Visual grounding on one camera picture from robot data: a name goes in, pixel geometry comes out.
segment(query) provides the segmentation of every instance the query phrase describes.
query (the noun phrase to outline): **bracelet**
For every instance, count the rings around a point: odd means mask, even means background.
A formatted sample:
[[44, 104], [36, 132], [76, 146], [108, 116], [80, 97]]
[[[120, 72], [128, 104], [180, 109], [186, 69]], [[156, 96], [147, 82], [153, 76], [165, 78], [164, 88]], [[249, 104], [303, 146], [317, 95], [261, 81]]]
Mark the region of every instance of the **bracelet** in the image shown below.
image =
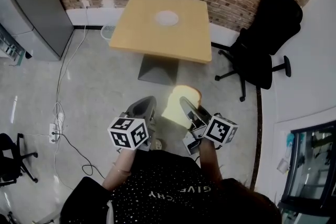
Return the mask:
[[127, 172], [121, 169], [117, 169], [118, 173], [120, 173], [123, 176], [129, 177], [132, 173], [131, 172]]

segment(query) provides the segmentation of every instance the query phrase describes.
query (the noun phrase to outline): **hair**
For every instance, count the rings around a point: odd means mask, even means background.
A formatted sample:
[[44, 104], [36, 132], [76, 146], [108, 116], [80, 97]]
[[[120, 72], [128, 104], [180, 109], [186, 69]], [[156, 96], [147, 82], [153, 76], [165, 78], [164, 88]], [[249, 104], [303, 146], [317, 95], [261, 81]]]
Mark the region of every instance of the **hair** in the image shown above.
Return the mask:
[[233, 178], [221, 181], [233, 223], [281, 224], [281, 213], [265, 195], [248, 189]]

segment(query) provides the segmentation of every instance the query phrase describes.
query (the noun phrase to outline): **black and white marker cube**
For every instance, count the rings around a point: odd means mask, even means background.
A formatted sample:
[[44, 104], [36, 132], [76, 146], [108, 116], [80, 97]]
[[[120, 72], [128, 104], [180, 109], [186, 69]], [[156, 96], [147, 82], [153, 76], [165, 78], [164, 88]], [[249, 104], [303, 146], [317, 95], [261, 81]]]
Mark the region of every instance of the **black and white marker cube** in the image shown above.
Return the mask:
[[224, 145], [232, 141], [237, 129], [238, 125], [236, 123], [226, 118], [212, 116], [203, 137]]
[[144, 119], [115, 118], [108, 133], [115, 147], [130, 150], [138, 148], [149, 137]]

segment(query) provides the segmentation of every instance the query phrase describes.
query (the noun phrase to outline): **person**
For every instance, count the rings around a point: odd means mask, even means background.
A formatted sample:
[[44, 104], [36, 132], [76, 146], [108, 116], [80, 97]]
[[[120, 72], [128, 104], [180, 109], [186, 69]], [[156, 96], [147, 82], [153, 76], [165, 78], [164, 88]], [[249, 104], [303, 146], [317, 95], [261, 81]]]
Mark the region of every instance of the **person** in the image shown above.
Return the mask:
[[281, 223], [266, 196], [222, 179], [215, 145], [199, 145], [201, 167], [162, 150], [123, 149], [102, 186], [83, 178], [60, 223]]

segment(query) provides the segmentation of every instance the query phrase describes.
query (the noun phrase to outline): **bread slice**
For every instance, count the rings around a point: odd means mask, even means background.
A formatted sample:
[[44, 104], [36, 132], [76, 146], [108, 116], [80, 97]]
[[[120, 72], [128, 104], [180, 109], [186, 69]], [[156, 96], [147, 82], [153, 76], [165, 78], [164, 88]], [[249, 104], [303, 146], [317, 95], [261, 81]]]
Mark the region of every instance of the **bread slice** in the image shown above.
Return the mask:
[[167, 107], [163, 111], [162, 116], [189, 129], [191, 127], [191, 121], [185, 115], [180, 105], [181, 97], [186, 97], [191, 104], [198, 108], [201, 104], [202, 94], [190, 86], [176, 86], [168, 98]]

